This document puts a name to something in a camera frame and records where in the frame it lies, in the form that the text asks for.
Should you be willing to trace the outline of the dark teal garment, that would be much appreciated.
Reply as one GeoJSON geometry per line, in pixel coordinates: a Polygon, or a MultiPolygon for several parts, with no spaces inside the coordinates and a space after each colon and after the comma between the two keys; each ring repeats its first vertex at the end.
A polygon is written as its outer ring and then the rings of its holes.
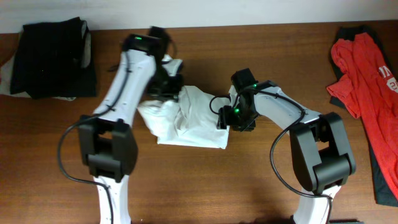
{"type": "MultiPolygon", "coordinates": [[[[340,27],[336,33],[335,39],[333,43],[335,44],[338,39],[344,40],[354,40],[355,35],[367,33],[374,43],[377,45],[379,50],[382,53],[383,59],[388,68],[391,69],[393,72],[394,69],[391,66],[390,60],[388,59],[385,51],[384,46],[377,34],[377,32],[367,25],[360,25],[355,27],[340,27]]],[[[373,148],[369,141],[368,136],[366,136],[368,140],[369,146],[369,156],[371,161],[371,170],[372,170],[372,178],[373,178],[373,189],[374,189],[374,197],[375,201],[379,205],[386,205],[390,207],[397,207],[397,199],[395,198],[394,194],[391,192],[385,178],[381,172],[379,164],[377,163],[376,156],[374,155],[373,148]]]]}

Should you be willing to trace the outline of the black folded garment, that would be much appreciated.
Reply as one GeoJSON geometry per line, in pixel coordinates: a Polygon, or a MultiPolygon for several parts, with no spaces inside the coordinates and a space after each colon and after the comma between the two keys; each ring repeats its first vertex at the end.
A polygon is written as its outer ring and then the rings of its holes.
{"type": "Polygon", "coordinates": [[[33,99],[96,96],[91,53],[91,33],[79,17],[23,25],[10,94],[27,93],[33,99]]]}

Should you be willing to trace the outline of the grey folded garment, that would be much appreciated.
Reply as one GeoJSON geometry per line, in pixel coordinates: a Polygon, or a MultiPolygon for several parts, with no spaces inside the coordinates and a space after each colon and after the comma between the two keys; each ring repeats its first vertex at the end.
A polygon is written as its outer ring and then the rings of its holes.
{"type": "Polygon", "coordinates": [[[87,22],[81,22],[81,38],[83,41],[83,51],[80,59],[80,67],[87,68],[91,62],[91,33],[87,22]]]}

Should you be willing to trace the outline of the white t-shirt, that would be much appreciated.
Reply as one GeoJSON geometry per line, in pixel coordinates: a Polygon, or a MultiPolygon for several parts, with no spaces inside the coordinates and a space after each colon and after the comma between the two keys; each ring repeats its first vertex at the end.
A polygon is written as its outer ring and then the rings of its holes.
{"type": "Polygon", "coordinates": [[[215,110],[229,105],[196,86],[184,85],[178,101],[149,100],[137,107],[157,144],[226,149],[229,128],[218,129],[215,110]]]}

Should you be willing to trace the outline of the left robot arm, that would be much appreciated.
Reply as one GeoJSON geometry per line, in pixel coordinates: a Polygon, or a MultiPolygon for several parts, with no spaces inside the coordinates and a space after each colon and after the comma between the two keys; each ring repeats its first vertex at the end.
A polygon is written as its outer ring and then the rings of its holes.
{"type": "Polygon", "coordinates": [[[182,61],[168,57],[170,41],[166,33],[130,35],[104,100],[80,118],[81,157],[98,189],[101,223],[131,222],[128,182],[138,156],[131,128],[142,96],[178,101],[182,61]]]}

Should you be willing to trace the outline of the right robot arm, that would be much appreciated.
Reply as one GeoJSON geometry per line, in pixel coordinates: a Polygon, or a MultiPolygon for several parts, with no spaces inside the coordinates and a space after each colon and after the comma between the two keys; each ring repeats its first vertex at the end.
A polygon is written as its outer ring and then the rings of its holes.
{"type": "Polygon", "coordinates": [[[260,116],[281,129],[271,144],[269,159],[281,184],[300,197],[292,223],[329,223],[336,194],[356,172],[342,118],[334,112],[321,114],[304,107],[271,81],[234,81],[229,99],[230,105],[218,110],[219,129],[252,131],[260,116]],[[275,149],[285,135],[300,189],[288,184],[276,168],[275,149]]]}

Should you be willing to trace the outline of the red t-shirt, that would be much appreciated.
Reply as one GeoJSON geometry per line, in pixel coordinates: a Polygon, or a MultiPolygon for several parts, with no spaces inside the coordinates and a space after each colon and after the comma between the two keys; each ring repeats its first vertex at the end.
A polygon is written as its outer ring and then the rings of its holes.
{"type": "Polygon", "coordinates": [[[397,80],[367,33],[338,39],[331,48],[343,76],[326,89],[352,117],[362,119],[383,177],[397,196],[397,80]]]}

